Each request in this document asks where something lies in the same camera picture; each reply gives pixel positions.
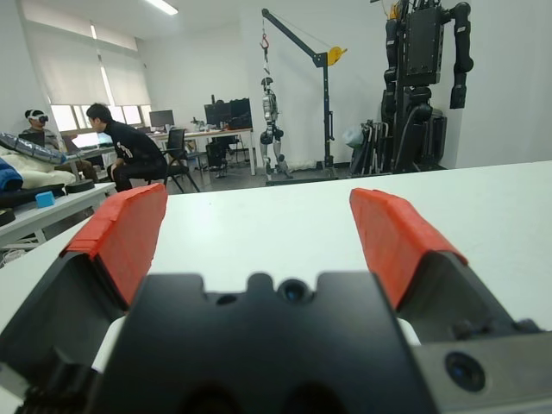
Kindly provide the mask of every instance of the robot leg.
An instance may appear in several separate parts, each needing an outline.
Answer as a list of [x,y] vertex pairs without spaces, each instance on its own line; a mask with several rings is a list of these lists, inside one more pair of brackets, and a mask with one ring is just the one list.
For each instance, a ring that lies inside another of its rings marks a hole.
[[272,140],[268,139],[267,133],[263,132],[260,135],[260,154],[262,155],[262,160],[265,164],[265,171],[267,173],[267,180],[272,181],[273,179],[273,169],[270,166],[270,158],[268,157],[268,145],[272,143]]
[[282,141],[277,138],[274,141],[274,155],[276,155],[276,161],[278,161],[278,169],[285,174],[287,179],[292,179],[293,176],[289,173],[287,162],[285,162],[285,156],[281,153]]

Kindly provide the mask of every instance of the white wall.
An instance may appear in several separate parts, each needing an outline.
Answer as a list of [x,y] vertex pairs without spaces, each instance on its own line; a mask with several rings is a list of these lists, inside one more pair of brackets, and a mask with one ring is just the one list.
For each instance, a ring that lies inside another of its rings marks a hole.
[[552,160],[549,0],[473,0],[458,167]]
[[190,127],[205,120],[204,105],[216,99],[248,97],[248,81],[238,24],[200,32],[138,41],[147,66],[152,110],[172,110],[175,123]]
[[[335,162],[350,161],[351,149],[342,143],[343,131],[367,119],[379,117],[386,60],[386,17],[379,4],[368,0],[319,2],[316,0],[244,1],[241,33],[248,67],[248,84],[255,133],[265,128],[262,114],[263,52],[261,9],[267,7],[302,30],[348,52],[329,68],[330,108],[334,111],[332,154]],[[315,52],[329,47],[284,22]],[[265,22],[270,41],[269,61],[273,89],[284,130],[282,152],[291,163],[323,160],[323,75],[307,54]]]
[[48,107],[28,53],[16,0],[0,2],[0,39],[0,131],[19,134],[28,128],[25,110],[47,112]]

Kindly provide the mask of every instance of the red hook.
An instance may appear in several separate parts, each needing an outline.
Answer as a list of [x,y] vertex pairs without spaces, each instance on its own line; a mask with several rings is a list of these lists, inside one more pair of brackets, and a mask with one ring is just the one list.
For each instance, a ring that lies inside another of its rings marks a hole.
[[264,50],[267,50],[270,47],[270,43],[268,43],[268,39],[267,39],[266,34],[262,35],[262,41],[259,44]]

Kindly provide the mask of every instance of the black shirt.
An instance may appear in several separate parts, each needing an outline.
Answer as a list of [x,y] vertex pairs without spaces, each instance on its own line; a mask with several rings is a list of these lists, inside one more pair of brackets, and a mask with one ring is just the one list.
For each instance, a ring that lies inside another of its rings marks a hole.
[[111,137],[117,157],[122,158],[125,164],[165,161],[152,139],[126,123],[112,121],[107,124],[104,133]]

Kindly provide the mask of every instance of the table surface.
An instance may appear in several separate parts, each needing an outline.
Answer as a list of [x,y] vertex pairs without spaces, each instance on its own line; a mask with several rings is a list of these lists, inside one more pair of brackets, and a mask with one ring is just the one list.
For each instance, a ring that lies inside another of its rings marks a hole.
[[[227,131],[212,130],[212,131],[202,131],[202,132],[186,132],[184,134],[184,138],[191,139],[191,138],[200,138],[202,136],[211,137],[211,136],[217,136],[217,135],[239,135],[245,132],[253,132],[253,129],[245,128],[245,129],[233,129],[233,130],[227,130]],[[157,134],[157,135],[150,134],[149,136],[159,140],[166,140],[168,139],[169,134]]]
[[16,220],[5,226],[0,227],[0,236],[7,235],[12,231],[19,229],[29,223],[35,222],[44,216],[49,216],[55,211],[68,209],[76,203],[82,202],[88,198],[97,197],[99,194],[105,193],[115,188],[113,183],[96,184],[95,188],[89,191],[83,191],[76,194],[69,194],[64,197],[55,199],[55,204],[50,207],[44,207],[42,209],[36,208],[36,202],[32,201],[19,207],[14,208],[16,213]]
[[[552,161],[169,197],[150,274],[200,273],[242,292],[265,272],[314,287],[367,269],[348,198],[356,187],[408,199],[466,257],[513,318],[552,329]],[[0,330],[82,223],[0,269]],[[121,321],[98,353],[102,368]]]

